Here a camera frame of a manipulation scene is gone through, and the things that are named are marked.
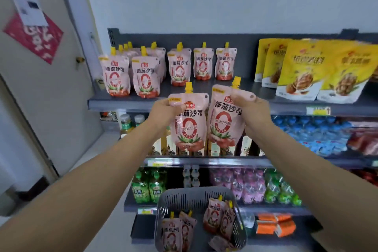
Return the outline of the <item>person's right hand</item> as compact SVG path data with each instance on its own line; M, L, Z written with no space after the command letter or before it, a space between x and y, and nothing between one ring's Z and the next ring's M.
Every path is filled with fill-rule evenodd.
M246 123L245 132L252 138L257 139L259 135L268 132L273 127L270 116L269 104L266 100L252 95L251 110L242 110L242 117Z

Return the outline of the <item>pile of pink candy packets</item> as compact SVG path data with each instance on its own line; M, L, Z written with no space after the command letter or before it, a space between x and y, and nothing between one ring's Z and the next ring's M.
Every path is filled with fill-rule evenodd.
M213 186L232 191L237 201L244 204L264 201L267 186L264 171L256 168L210 168L209 180Z

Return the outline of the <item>person's right forearm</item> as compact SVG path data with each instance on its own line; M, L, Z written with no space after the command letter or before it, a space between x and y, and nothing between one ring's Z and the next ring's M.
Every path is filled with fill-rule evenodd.
M324 230L346 252L378 252L378 187L337 167L272 123L246 128Z

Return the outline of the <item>person's left forearm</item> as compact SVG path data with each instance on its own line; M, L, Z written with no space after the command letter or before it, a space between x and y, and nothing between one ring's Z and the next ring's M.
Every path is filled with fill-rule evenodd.
M148 118L55 182L0 227L0 252L83 252L165 128Z

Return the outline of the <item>black door stop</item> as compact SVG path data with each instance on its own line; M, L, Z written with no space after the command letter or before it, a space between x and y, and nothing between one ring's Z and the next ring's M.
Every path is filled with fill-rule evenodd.
M27 191L16 191L16 196L22 202L31 202L37 196L39 196L44 190L49 187L50 183L48 179L43 176L41 177L29 190Z

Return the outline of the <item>dark grey metal shelf unit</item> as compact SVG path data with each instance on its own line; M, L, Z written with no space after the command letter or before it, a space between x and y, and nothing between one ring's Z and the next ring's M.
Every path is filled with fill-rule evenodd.
M358 29L343 29L337 34L121 34L119 29L108 29L108 35L111 45L119 45L124 41L131 41L133 45L144 45L157 41L158 45L163 45L170 49L179 41L184 45L193 48L200 45L200 41L208 41L209 45L221 45L222 41L231 41L231 45L236 45L238 49L237 58L241 64L235 67L236 73L241 73L241 88L251 91L258 97L262 97L270 103L271 113L273 115L306 115L307 107L325 107L330 106L331 116L338 117L367 117L373 119L378 117L378 82L368 82L362 91L359 99L353 104L326 104L321 101L304 101L295 102L276 96L273 89L262 87L259 83L254 82L254 73L256 70L256 59L258 54L258 41L262 38L310 38L310 39L349 39L365 41L368 43L378 44L378 32L376 33L359 33ZM133 91L129 97L111 97L105 89L95 89L96 93L87 101L88 109L91 111L117 111L125 109L132 113L147 112L152 107L155 99L142 99ZM367 156L362 155L356 150L348 150L339 155L326 157L330 162L348 169L360 168L378 168L378 153ZM260 246L267 245L303 245L310 251L317 251L316 241L310 236L311 229L316 228L316 223L311 220L309 211L301 208L288 207L299 213L296 216L295 223L298 224L297 230L293 236L288 236L287 240L273 240L273 236L257 236L255 240L248 239L248 244Z

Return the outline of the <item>pink sauce pouch yellow cap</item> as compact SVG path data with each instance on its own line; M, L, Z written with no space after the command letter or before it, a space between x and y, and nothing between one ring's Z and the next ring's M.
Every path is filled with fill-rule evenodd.
M175 217L174 211L170 212L169 218L164 218L162 221L162 252L182 252L183 223L180 218Z
M192 244L197 220L192 217L191 210L188 213L181 211L179 218L182 221L182 252L188 252Z
M231 86L215 84L212 87L211 103L207 116L207 136L211 144L211 155L221 154L221 150L229 150L234 154L236 145L242 137L245 121L242 108L234 104L232 96L239 96L254 101L256 95L241 90L241 78L235 76Z
M203 217L203 228L211 233L216 234L221 220L224 214L225 202L223 201L223 196L219 195L217 198L210 198L208 202L208 207L206 208Z
M236 213L234 211L233 202L226 201L224 207L224 213L220 223L220 234L227 241L231 241L231 236L233 233L234 221L236 218Z
M208 245L214 249L216 252L233 252L238 251L238 248L235 247L231 242L225 238L216 235L210 239Z
M191 82L187 82L184 93L171 94L169 106L186 106L170 125L172 144L178 155L203 157L207 140L206 109L209 105L208 93L195 93Z

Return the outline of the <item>orange snack packet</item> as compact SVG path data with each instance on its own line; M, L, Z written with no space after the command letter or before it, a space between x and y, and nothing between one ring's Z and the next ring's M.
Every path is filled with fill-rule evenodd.
M256 235L274 235L276 233L277 223L274 221L256 221Z
M292 235L296 230L295 222L290 218L284 221L280 221L276 225L274 233L277 237L282 238L285 236Z

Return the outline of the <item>green drink bottle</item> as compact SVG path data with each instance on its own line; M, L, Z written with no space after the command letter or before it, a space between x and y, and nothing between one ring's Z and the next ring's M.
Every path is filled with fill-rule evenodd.
M146 173L137 170L131 182L135 202L138 204L149 203L151 201L148 179L146 177Z
M151 172L149 180L149 193L151 201L158 203L159 198L166 190L166 172L155 169Z

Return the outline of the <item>group of small white bottles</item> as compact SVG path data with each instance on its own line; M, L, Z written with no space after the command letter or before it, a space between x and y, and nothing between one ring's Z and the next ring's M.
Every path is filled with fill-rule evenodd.
M194 165L184 165L183 166L183 187L190 188L190 187L200 187L200 166L198 164Z

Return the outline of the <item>row of pink spouted pouches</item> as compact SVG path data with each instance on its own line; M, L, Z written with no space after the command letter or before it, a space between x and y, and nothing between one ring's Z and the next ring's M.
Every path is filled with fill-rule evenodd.
M219 81L234 77L237 49L226 42L223 48L208 48L203 42L200 48L184 48L179 42L176 48L167 51L152 42L150 47L133 48L128 42L111 47L109 55L98 57L102 68L103 85L114 98L130 95L132 86L140 98L150 99L160 95L160 88L166 74L174 87L191 90L191 77L208 81L213 76Z

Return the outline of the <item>white paper notice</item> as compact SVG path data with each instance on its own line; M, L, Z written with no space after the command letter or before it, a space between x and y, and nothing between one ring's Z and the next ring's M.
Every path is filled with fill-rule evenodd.
M13 0L23 25L48 27L39 0Z

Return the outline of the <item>pile of red packets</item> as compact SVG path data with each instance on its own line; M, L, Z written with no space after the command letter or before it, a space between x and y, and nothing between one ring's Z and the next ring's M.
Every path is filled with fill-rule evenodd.
M378 121L352 121L347 147L365 156L378 156Z

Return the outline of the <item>pile of blue packets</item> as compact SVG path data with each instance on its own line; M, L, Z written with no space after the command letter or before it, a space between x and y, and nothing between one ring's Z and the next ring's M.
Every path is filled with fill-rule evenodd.
M333 116L280 116L272 115L272 122L296 142L322 157L347 151L352 134L349 121Z

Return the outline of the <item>pile of green candy packets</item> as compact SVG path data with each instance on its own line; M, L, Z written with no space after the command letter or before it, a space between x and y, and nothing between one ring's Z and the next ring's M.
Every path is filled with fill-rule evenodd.
M277 169L265 169L264 179L266 184L264 201L266 203L302 206L303 202L298 194Z

